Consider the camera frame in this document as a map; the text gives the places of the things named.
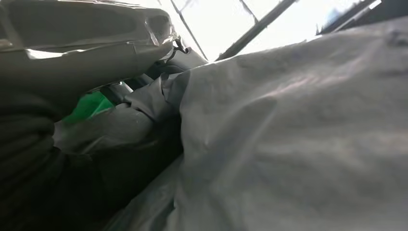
green plastic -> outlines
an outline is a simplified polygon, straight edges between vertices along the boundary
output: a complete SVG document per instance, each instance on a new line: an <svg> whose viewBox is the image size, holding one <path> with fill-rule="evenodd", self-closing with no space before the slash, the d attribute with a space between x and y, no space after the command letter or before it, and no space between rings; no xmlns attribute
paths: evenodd
<svg viewBox="0 0 408 231"><path fill-rule="evenodd" d="M94 92L82 97L75 110L63 119L66 125L78 123L91 118L95 114L112 108L114 105L100 92Z"/></svg>

gray plastic cover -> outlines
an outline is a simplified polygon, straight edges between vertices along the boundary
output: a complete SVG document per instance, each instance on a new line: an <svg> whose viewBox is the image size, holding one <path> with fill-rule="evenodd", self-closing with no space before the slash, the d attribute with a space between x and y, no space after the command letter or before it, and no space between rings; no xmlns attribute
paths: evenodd
<svg viewBox="0 0 408 231"><path fill-rule="evenodd" d="M128 100L183 161L107 230L408 230L408 18L166 78Z"/></svg>
<svg viewBox="0 0 408 231"><path fill-rule="evenodd" d="M118 43L162 46L178 38L169 15L146 0L2 0L0 51L30 59L67 56Z"/></svg>

bright light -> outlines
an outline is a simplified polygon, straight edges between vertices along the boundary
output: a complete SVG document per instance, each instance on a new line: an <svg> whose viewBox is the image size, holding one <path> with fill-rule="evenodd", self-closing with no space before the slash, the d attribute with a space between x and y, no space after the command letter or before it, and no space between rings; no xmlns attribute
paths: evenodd
<svg viewBox="0 0 408 231"><path fill-rule="evenodd" d="M376 0L375 2L371 3L371 5L369 6L370 10L376 8L378 5L381 4L381 0Z"/></svg>

metal rod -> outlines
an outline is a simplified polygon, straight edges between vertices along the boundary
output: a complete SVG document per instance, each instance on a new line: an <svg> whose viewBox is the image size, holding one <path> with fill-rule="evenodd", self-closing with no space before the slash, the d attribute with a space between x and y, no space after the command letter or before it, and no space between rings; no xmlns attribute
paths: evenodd
<svg viewBox="0 0 408 231"><path fill-rule="evenodd" d="M192 33L192 31L191 31L189 25L187 25L186 20L184 19L183 14L180 12L180 10L177 8L177 6L174 4L173 0L170 0L170 1L171 1L171 4L172 4L173 7L174 7L174 10L176 10L176 12L177 12L177 14L180 16L180 19L182 20L183 24L185 25L185 27L187 28L188 32L190 33L190 35L191 35L192 39L194 40L195 44L197 44L198 49L200 49L201 54L203 54L204 58L205 58L206 60L208 60L207 57L206 57L206 55L205 55L205 53L204 53L204 51L203 51L203 49L201 49L200 44L198 43L197 39L195 38L194 34Z"/></svg>
<svg viewBox="0 0 408 231"><path fill-rule="evenodd" d="M297 0L283 0L265 17L249 29L241 38L232 44L224 53L222 53L218 60L228 59L238 54L249 42L251 42L259 33L261 33L269 24L274 22L283 12L285 12Z"/></svg>
<svg viewBox="0 0 408 231"><path fill-rule="evenodd" d="M365 0L358 3L352 9L343 14L340 18L338 18L333 23L323 28L317 35L324 35L329 34L331 32L342 30L344 26L352 22L357 15L359 15L361 12L367 9L375 1L376 0Z"/></svg>
<svg viewBox="0 0 408 231"><path fill-rule="evenodd" d="M249 6L246 4L246 2L244 0L239 0L243 6L243 8L245 9L245 11L247 11L254 19L255 24L259 23L258 18L255 16L254 12L251 11L251 9L249 8Z"/></svg>

gray tarp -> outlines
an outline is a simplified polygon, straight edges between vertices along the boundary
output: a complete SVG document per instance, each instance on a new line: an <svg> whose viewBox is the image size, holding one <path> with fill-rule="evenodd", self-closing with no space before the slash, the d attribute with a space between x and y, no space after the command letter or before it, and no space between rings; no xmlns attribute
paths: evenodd
<svg viewBox="0 0 408 231"><path fill-rule="evenodd" d="M408 230L408 18L205 65L128 100L158 120L179 111L185 153L108 230Z"/></svg>

